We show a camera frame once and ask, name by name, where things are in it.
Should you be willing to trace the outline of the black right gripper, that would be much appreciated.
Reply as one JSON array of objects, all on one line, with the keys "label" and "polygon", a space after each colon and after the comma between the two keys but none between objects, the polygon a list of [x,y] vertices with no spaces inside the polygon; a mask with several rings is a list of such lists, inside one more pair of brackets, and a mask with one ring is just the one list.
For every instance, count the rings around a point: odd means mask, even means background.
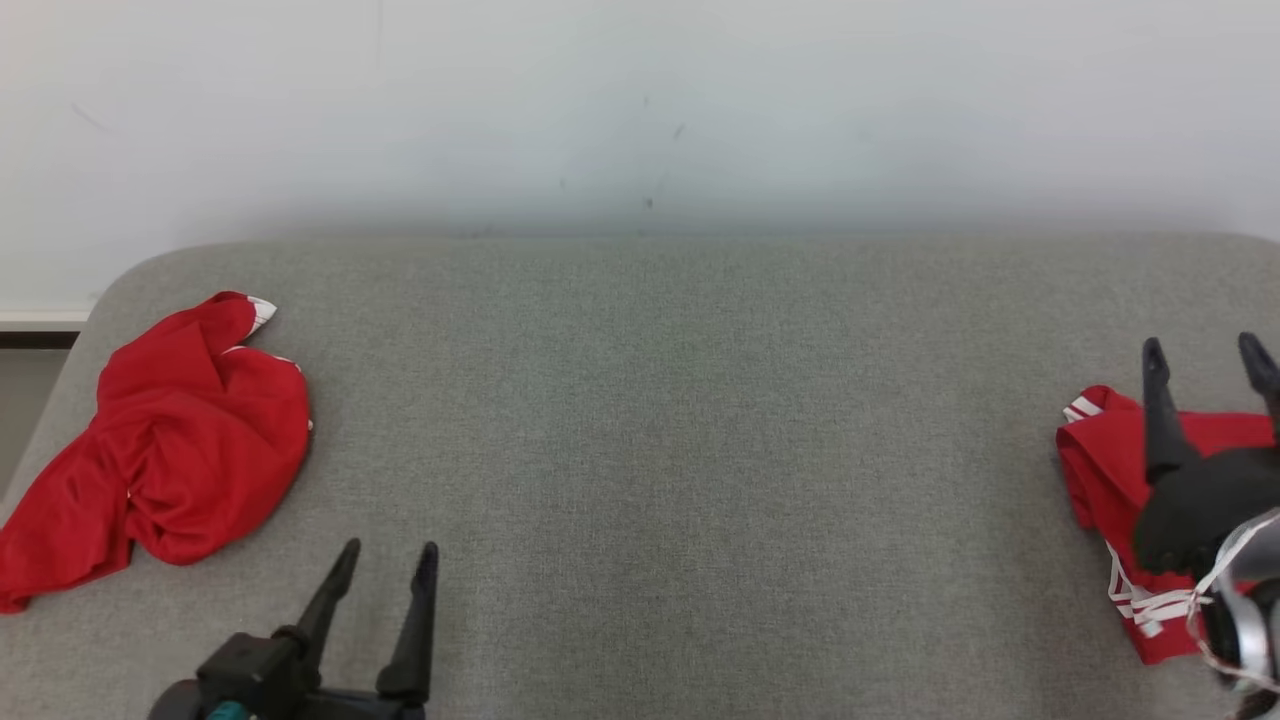
[{"label": "black right gripper", "polygon": [[[1257,334],[1242,332],[1238,350],[1251,388],[1263,400],[1274,439],[1280,437],[1280,374]],[[1142,348],[1146,480],[1133,551],[1142,569],[1202,578],[1208,560],[1239,525],[1277,509],[1276,447],[1230,448],[1201,455],[1187,438],[1169,388],[1162,345]]]}]

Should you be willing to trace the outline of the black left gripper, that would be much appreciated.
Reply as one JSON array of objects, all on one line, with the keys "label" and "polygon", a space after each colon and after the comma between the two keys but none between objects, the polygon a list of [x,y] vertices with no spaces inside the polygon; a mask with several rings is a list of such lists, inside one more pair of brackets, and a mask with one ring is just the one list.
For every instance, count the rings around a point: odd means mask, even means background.
[{"label": "black left gripper", "polygon": [[[302,664],[320,664],[338,603],[347,596],[358,564],[361,541],[346,542],[296,623],[279,626],[273,639],[294,644]],[[439,577],[439,547],[429,541],[410,583],[410,606],[390,661],[378,674],[375,691],[320,691],[302,700],[285,719],[425,719],[430,698]],[[154,702],[150,719],[261,719],[237,701],[206,703],[197,682],[169,685]]]}]

